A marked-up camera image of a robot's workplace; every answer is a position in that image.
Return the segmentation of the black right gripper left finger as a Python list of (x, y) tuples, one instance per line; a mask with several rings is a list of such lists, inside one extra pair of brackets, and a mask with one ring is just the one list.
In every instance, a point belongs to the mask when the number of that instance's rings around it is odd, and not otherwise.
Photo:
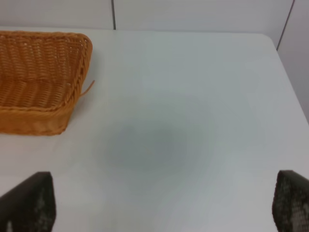
[(55, 220), (50, 172), (37, 172), (0, 197), (2, 232), (51, 232)]

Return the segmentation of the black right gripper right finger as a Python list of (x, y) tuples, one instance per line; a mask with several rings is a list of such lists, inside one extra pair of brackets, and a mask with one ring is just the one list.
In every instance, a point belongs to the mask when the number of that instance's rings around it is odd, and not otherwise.
[(280, 170), (272, 203), (279, 232), (309, 230), (309, 180), (292, 170)]

